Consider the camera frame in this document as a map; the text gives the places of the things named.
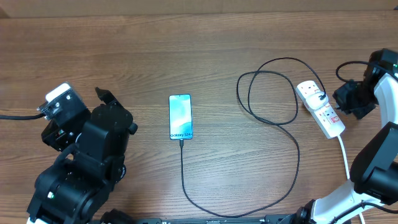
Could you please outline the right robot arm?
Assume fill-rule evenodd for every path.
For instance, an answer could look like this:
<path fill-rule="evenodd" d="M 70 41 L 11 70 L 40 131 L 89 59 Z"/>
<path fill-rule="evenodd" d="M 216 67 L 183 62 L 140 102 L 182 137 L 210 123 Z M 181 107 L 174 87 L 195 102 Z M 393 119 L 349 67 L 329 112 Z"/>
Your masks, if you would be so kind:
<path fill-rule="evenodd" d="M 349 179 L 326 197 L 311 200 L 282 223 L 350 223 L 360 213 L 397 202 L 397 52 L 381 49 L 365 62 L 362 81 L 345 80 L 333 93 L 344 114 L 364 118 L 375 107 L 381 130 L 355 157 Z"/>

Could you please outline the Samsung Galaxy smartphone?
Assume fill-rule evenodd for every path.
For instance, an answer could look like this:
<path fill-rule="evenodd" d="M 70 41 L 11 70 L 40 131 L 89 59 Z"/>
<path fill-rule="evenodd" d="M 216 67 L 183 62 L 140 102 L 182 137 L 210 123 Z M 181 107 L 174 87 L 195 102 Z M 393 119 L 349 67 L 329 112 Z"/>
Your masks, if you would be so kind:
<path fill-rule="evenodd" d="M 169 96 L 169 130 L 171 140 L 193 138 L 191 95 Z"/>

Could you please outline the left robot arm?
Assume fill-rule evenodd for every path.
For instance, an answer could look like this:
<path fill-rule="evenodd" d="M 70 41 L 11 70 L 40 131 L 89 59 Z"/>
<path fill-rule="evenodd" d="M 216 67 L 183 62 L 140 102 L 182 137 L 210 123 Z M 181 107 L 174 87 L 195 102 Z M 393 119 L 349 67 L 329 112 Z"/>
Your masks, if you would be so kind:
<path fill-rule="evenodd" d="M 39 107 L 50 121 L 42 140 L 59 155 L 35 181 L 28 223 L 89 223 L 125 176 L 125 152 L 137 124 L 109 90 L 95 92 L 102 103 L 89 110 L 65 82 Z"/>

